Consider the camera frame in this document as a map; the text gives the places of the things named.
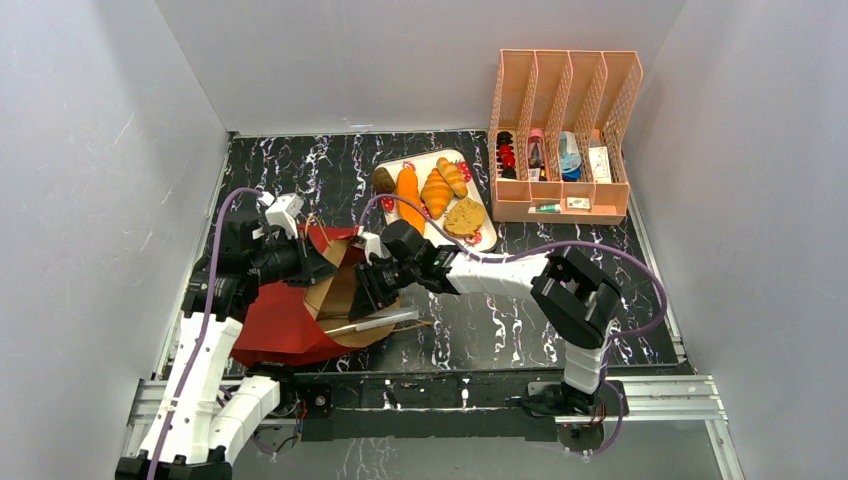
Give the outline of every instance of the white plate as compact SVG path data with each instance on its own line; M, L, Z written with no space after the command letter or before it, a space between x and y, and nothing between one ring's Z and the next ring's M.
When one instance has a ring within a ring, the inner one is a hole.
M456 150L447 149L447 150L439 150L438 152L425 153L424 155L415 155L413 157L401 158L398 160L392 160L390 162L381 163L378 165L379 167L384 167L388 170L389 174L391 174L392 178L397 181L397 175L400 173L400 170L403 168L405 163L410 163L415 166L415 175L418 176L418 191L420 192L422 188L424 188L424 183L427 182L427 176L430 175L430 172L436 168L436 162L439 161L439 158L445 157L451 163L464 162L465 158ZM483 205L485 208L486 204L483 203L483 199L480 198L480 192L477 191L477 185L474 183L472 179L468 183L465 184L468 187L468 196L471 197L472 200ZM448 208L445 209L445 213L442 214L438 220L435 220L436 224L440 227L445 224L445 217L447 217L448 212L459 202L459 197L454 195L453 199L448 204ZM398 214L398 204L399 202L395 202L395 209L393 212L388 213L385 210L383 211L386 216L386 223L392 223L395 220L400 218ZM495 244L498 241L498 234L495 232L495 227L492 225L492 219L489 218L489 212L486 212L486 220L483 222L483 226L480 227L480 234L482 239L480 243L477 245L471 245L468 242L465 242L465 246L470 250L474 250L477 252L487 252L495 247ZM429 223L424 225L424 238L433 242L434 245L450 245L450 240L439 235L439 232L433 228Z

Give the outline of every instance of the toy carrot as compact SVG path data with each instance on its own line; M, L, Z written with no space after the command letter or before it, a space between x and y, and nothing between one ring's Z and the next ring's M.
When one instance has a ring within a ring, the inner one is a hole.
M415 174L415 170L411 168L401 169L398 173L395 193L397 196L409 200L413 205L421 205L421 197L418 193L418 175ZM403 202L398 202L398 213L400 218L409 222L420 234L424 235L425 220L420 213Z

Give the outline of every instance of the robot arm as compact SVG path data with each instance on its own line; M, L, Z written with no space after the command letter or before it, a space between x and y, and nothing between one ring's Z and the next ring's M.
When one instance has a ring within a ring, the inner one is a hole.
M207 285L210 258L204 256L195 264L183 300L185 318L180 322L177 354L159 412L138 455L120 460L116 479L148 478L150 457L159 444L161 462L152 478L230 478L232 462L259 422L279 406L279 382L255 375L246 378L223 411L213 417L224 367L259 286L283 281L305 287L335 274L336 267L298 232L294 217L303 205L300 197L290 194L275 199L266 192L260 205L264 218L256 211L228 214L220 232L214 285ZM204 326L209 295L212 311ZM185 370L189 373L178 389Z
M536 302L566 342L562 400L589 412L600 386L612 320L621 304L617 283L576 249L558 249L508 262L508 257L435 247L405 221L380 236L383 257L372 246L357 265L350 318L394 303L398 290L418 283L434 293L481 292Z

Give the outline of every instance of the small tube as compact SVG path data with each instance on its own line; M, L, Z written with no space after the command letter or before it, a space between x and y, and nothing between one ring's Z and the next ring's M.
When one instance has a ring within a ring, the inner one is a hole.
M536 213L562 213L562 205L558 203L553 205L541 205L536 207Z

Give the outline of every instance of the black marble surface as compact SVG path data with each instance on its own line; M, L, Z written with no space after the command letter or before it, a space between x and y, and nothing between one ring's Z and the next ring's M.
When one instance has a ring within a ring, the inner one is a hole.
M302 195L304 218L313 212L328 226L350 227L372 196L370 176L379 163L443 148L463 154L491 214L484 131L237 138L230 145L218 206L237 187L261 186L275 194ZM237 200L233 208L255 208L253 198L243 201ZM376 210L370 215L369 230L379 232L383 220ZM495 227L500 239L494 252L517 253L554 240L580 239L643 258L629 218L617 226L495 222ZM623 287L626 316L616 327L630 329L649 322L657 308L650 282L618 257L586 253ZM307 369L488 369L564 363L563 340L532 302L485 294L433 295L417 286L406 289L402 301L419 307L424 318L434 321L433 327L394 333L367 349ZM616 364L677 361L665 328L625 338L612 350L611 362ZM238 373L238 366L230 370L231 375Z

